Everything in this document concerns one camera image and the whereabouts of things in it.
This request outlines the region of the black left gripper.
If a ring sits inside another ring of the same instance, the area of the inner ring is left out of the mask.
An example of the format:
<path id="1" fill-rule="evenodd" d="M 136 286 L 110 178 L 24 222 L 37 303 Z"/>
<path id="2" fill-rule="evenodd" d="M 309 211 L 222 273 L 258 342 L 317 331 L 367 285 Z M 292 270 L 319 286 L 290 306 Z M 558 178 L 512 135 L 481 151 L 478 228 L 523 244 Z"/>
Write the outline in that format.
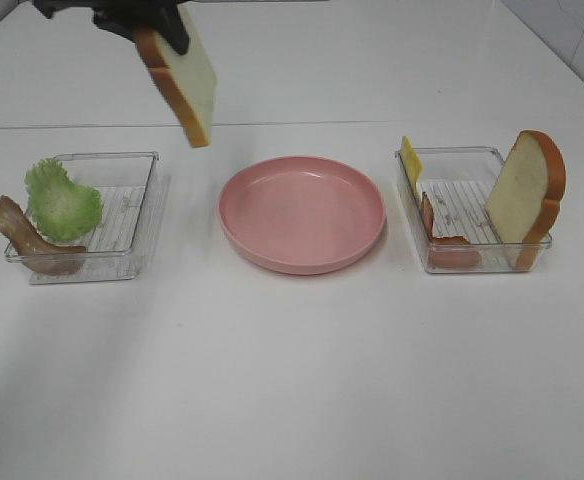
<path id="1" fill-rule="evenodd" d="M 67 8 L 90 8 L 93 22 L 119 35 L 138 26 L 158 31 L 179 55 L 185 55 L 190 37 L 177 8 L 179 1 L 145 0 L 39 0 L 32 4 L 46 18 Z"/>

